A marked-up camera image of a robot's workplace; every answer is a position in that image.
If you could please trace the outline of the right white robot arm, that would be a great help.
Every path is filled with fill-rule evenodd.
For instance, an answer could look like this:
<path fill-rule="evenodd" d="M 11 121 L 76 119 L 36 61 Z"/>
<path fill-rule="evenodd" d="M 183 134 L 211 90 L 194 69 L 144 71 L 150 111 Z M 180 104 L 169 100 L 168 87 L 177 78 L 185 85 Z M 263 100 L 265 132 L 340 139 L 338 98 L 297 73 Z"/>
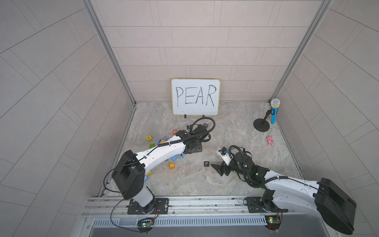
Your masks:
<path fill-rule="evenodd" d="M 330 179 L 309 181 L 285 176 L 254 164 L 248 152 L 220 156 L 223 162 L 212 167 L 221 176 L 236 173 L 250 187 L 265 190 L 258 202 L 264 210 L 312 215 L 342 234 L 353 234 L 357 204 Z"/>

